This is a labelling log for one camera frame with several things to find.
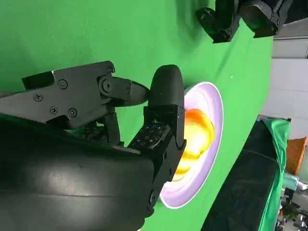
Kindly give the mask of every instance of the green cloth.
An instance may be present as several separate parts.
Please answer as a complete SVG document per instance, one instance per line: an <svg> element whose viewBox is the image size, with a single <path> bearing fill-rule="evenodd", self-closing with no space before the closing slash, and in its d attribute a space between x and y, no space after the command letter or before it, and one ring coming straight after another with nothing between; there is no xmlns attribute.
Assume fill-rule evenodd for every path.
<svg viewBox="0 0 308 231"><path fill-rule="evenodd" d="M286 148L287 140L289 138L290 122L283 119L266 119L264 120L264 123L273 137L273 144L277 153L277 162L279 164L260 222L259 231L273 231L279 209L283 174L287 163Z"/></svg>
<svg viewBox="0 0 308 231"><path fill-rule="evenodd" d="M206 6L214 7L215 1L0 3L0 91L23 90L25 76L105 60L115 64L115 76L147 87L164 64L180 67L186 87L201 81L218 87L224 131L206 184L182 209L170 210L158 203L142 231L200 230L267 96L273 39L253 39L241 22L231 43L212 44L194 13ZM142 105L120 108L117 113L121 138L127 144L142 125Z"/></svg>

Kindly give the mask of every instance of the black robotic finger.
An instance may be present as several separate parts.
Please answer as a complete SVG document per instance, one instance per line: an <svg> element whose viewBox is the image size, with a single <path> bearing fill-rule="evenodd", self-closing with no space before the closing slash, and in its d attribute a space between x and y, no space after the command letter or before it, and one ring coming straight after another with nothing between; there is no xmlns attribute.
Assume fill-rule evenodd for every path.
<svg viewBox="0 0 308 231"><path fill-rule="evenodd" d="M277 35L287 19L293 0L250 0L240 8L240 15L255 33L255 38Z"/></svg>
<svg viewBox="0 0 308 231"><path fill-rule="evenodd" d="M230 42L239 28L240 17L238 15L234 15L232 21L221 21L223 23L221 24L214 10L201 8L196 11L196 17L204 31L212 38L213 43Z"/></svg>

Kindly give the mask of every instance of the robotic hand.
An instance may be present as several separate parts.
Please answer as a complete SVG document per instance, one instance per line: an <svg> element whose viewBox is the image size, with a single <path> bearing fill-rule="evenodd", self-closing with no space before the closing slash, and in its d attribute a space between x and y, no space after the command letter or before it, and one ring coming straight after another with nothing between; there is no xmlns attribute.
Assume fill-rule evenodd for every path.
<svg viewBox="0 0 308 231"><path fill-rule="evenodd" d="M196 16L214 43L232 40L241 18L255 38L276 35L287 19L293 0L216 0L215 11L201 8Z"/></svg>
<svg viewBox="0 0 308 231"><path fill-rule="evenodd" d="M153 214L186 146L181 73L160 67L148 90L114 72L111 62L55 70L2 94L1 231L136 231ZM147 100L125 148L115 107Z"/></svg>

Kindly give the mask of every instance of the white wall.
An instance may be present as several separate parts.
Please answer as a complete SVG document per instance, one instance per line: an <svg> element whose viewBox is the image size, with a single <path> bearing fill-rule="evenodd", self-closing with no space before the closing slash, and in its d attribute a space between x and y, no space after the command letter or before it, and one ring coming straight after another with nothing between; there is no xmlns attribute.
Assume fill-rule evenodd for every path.
<svg viewBox="0 0 308 231"><path fill-rule="evenodd" d="M285 38L307 38L308 37L308 19L297 21L295 23L286 24L283 26L275 39Z"/></svg>
<svg viewBox="0 0 308 231"><path fill-rule="evenodd" d="M308 136L308 59L272 59L270 90L261 114L291 118L290 139Z"/></svg>
<svg viewBox="0 0 308 231"><path fill-rule="evenodd" d="M308 39L274 41L272 58L306 59L307 56Z"/></svg>

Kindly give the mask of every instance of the green backdrop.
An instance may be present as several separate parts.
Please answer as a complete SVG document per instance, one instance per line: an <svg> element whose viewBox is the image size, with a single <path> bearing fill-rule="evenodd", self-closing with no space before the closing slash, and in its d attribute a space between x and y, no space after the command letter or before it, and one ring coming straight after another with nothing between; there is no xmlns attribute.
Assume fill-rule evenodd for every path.
<svg viewBox="0 0 308 231"><path fill-rule="evenodd" d="M206 184L184 208L161 203L142 230L200 230L266 98L272 38L253 39L241 22L231 43L212 44L194 11L214 0L11 0L0 2L0 90L21 78L110 60L116 76L150 86L164 64L180 67L186 86L210 81L224 104L224 131ZM142 124L142 105L117 110L122 140Z"/></svg>

